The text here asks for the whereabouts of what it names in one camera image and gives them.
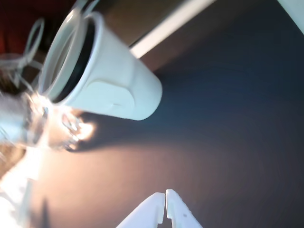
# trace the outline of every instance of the white plastic object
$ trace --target white plastic object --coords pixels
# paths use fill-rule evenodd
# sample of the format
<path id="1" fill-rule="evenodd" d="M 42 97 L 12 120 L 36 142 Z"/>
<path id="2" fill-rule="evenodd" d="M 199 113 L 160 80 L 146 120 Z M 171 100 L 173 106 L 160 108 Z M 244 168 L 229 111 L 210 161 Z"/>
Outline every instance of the white plastic object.
<path id="1" fill-rule="evenodd" d="M 304 34 L 304 1 L 303 0 L 278 0 L 292 20 Z"/>
<path id="2" fill-rule="evenodd" d="M 86 36 L 80 9 L 73 9 L 59 28 L 47 53 L 39 92 L 50 100 L 55 99 L 67 84 L 79 58 Z"/>
<path id="3" fill-rule="evenodd" d="M 85 24 L 89 21 L 95 27 L 90 58 L 77 85 L 57 105 L 132 120 L 149 117 L 162 98 L 159 79 L 105 26 L 100 13 L 90 13 L 85 17 Z M 60 53 L 48 54 L 46 63 L 56 61 L 58 56 Z M 61 70 L 66 71 L 65 67 L 64 64 Z M 48 72 L 52 73 L 52 69 L 45 66 L 41 74 L 40 86 L 43 89 L 40 93 L 54 101 L 52 95 L 58 94 L 63 86 L 62 83 L 49 85 L 48 77 L 53 74 Z M 69 77 L 70 74 L 58 74 L 55 81 L 66 83 Z"/>
<path id="4" fill-rule="evenodd" d="M 172 189 L 166 190 L 167 217 L 172 219 L 173 228 L 202 228 L 187 205 Z"/>
<path id="5" fill-rule="evenodd" d="M 165 194 L 154 193 L 145 199 L 117 228 L 157 228 L 163 221 Z"/>

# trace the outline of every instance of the white cup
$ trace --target white cup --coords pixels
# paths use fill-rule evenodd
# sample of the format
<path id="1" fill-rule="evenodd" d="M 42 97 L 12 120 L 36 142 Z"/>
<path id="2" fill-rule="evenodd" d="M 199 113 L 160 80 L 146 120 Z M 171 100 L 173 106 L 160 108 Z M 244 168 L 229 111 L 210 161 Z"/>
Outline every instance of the white cup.
<path id="1" fill-rule="evenodd" d="M 84 21 L 95 28 L 89 60 L 74 89 L 56 104 L 120 118 L 146 119 L 162 98 L 159 79 L 105 26 L 100 13 L 90 13 Z"/>

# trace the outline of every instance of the dark blue surface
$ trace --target dark blue surface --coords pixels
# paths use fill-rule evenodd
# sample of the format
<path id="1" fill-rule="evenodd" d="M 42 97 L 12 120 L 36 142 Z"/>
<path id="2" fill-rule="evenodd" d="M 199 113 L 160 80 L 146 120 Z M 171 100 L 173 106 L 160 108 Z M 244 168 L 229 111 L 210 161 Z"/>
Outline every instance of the dark blue surface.
<path id="1" fill-rule="evenodd" d="M 168 188 L 204 228 L 304 227 L 304 35 L 280 5 L 265 1 L 156 73 L 151 117 L 85 114 L 98 128 L 80 153 L 49 155 L 38 189 L 51 227 L 115 227 Z"/>

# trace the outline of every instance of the black rubber seal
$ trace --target black rubber seal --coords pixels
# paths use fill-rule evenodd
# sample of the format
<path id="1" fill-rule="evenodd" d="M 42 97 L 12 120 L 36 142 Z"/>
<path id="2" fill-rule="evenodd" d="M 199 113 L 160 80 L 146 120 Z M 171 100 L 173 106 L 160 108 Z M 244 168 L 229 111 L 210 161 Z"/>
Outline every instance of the black rubber seal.
<path id="1" fill-rule="evenodd" d="M 65 99 L 78 84 L 91 56 L 92 47 L 94 43 L 94 35 L 95 35 L 95 25 L 92 21 L 89 21 L 84 45 L 82 46 L 75 68 L 71 74 L 71 77 L 67 81 L 66 86 L 63 88 L 61 93 L 52 101 L 53 103 L 58 103 L 63 99 Z"/>

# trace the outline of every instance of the bright light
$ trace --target bright light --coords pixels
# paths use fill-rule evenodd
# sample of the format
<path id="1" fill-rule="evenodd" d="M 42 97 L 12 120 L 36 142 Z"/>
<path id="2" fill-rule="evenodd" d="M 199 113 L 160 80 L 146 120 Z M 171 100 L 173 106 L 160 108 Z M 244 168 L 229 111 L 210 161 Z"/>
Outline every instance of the bright light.
<path id="1" fill-rule="evenodd" d="M 91 123 L 79 123 L 80 133 L 77 135 L 77 138 L 80 140 L 89 139 L 94 131 L 94 126 Z"/>

